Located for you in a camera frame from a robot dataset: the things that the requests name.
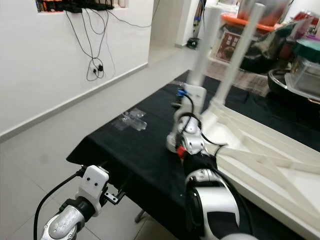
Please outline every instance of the grey tile floor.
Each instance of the grey tile floor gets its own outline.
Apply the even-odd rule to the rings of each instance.
[[[39,201],[79,166],[65,160],[83,137],[191,69],[195,52],[179,49],[140,72],[39,123],[0,145],[0,240],[30,240]],[[59,205],[77,191],[79,179],[44,205],[39,230]],[[175,239],[151,217],[139,224],[140,208],[128,198],[106,205],[88,222],[78,240]]]

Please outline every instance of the green lid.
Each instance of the green lid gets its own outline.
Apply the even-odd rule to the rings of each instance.
[[[300,39],[295,42],[292,50],[295,55],[320,64],[320,41]]]

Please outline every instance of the white pole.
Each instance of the white pole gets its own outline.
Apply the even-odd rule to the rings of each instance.
[[[195,86],[202,86],[205,76],[204,71],[207,67],[208,52],[217,38],[220,27],[221,9],[217,7],[208,7],[209,19],[205,25],[203,40],[199,42],[199,53],[195,62],[194,70],[189,73],[186,83]]]
[[[243,33],[241,35],[241,39],[236,46],[236,49],[232,55],[231,62],[226,69],[226,73],[224,75],[223,81],[220,83],[219,88],[213,97],[212,101],[217,105],[224,105],[226,102],[226,97],[230,91],[232,83],[235,80],[236,74],[238,73],[238,69],[240,64],[249,48],[251,43],[252,36],[254,35],[258,21],[262,17],[264,13],[265,5],[261,3],[255,3],[252,13],[249,18],[248,25],[244,28]]]

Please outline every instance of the table leg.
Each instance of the table leg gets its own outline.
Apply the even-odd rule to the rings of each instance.
[[[138,215],[134,218],[135,223],[139,223],[141,221],[142,215],[145,213],[145,210],[141,210]]]

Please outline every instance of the black tablecloth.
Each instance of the black tablecloth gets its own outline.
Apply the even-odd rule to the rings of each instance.
[[[177,78],[185,81],[187,73]],[[219,81],[206,77],[204,109],[215,94]],[[146,210],[179,239],[190,239],[185,227],[184,173],[180,159],[166,149],[166,136],[173,127],[177,86],[166,85],[135,107],[146,112],[142,118],[146,130],[132,127],[118,130],[112,121],[86,136],[67,157],[72,163],[98,165],[110,172],[110,183]],[[284,105],[272,96],[264,98],[232,87],[226,106],[270,128],[320,150],[318,114]],[[302,239],[266,212],[247,201],[260,240]],[[240,228],[248,231],[248,222],[240,209]]]

